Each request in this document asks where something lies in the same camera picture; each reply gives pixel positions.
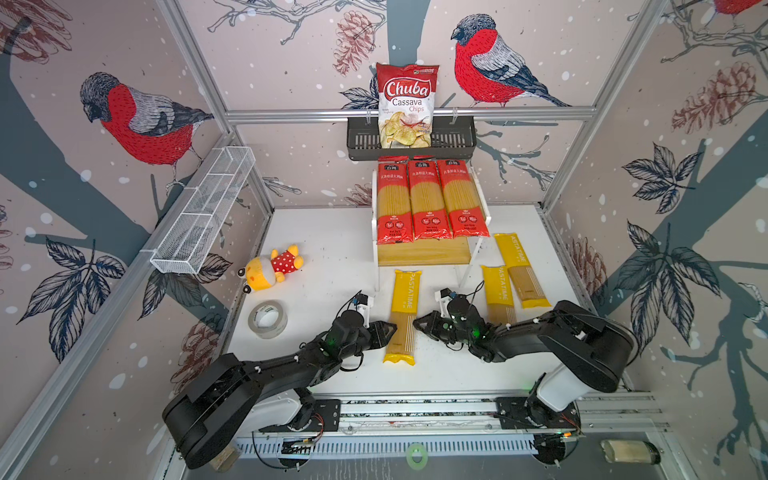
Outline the red spaghetti bag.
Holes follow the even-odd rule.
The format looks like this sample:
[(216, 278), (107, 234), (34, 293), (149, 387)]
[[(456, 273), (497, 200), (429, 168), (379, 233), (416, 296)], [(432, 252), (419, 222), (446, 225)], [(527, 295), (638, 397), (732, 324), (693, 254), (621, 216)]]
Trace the red spaghetti bag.
[(437, 170), (455, 237), (489, 237), (481, 199), (463, 160), (438, 160)]
[(377, 243), (414, 239), (406, 157), (383, 157), (377, 167)]
[(436, 163), (423, 159), (410, 161), (408, 175), (414, 238), (451, 239)]

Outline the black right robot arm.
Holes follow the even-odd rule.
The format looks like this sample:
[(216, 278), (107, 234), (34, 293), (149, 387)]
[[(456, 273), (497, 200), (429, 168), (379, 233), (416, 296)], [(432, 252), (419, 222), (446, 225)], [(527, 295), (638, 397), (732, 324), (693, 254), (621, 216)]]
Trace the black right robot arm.
[(562, 300), (550, 311), (515, 324), (487, 322), (464, 294), (451, 294), (441, 311), (412, 321), (413, 327), (446, 346), (461, 344), (486, 363), (549, 352), (559, 365), (542, 374), (528, 396), (499, 406), (504, 428), (581, 428), (576, 401), (592, 391), (614, 393), (638, 352), (627, 328)]

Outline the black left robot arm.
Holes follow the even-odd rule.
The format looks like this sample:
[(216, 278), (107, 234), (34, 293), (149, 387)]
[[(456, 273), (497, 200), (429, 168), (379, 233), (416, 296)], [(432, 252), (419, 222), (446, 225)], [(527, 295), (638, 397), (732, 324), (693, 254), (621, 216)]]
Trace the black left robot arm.
[(386, 347), (397, 330), (385, 321), (365, 325), (360, 313), (345, 310), (293, 354), (262, 361), (224, 354), (167, 404), (162, 420), (186, 466), (200, 468), (224, 450), (256, 404), (328, 380), (345, 359)]

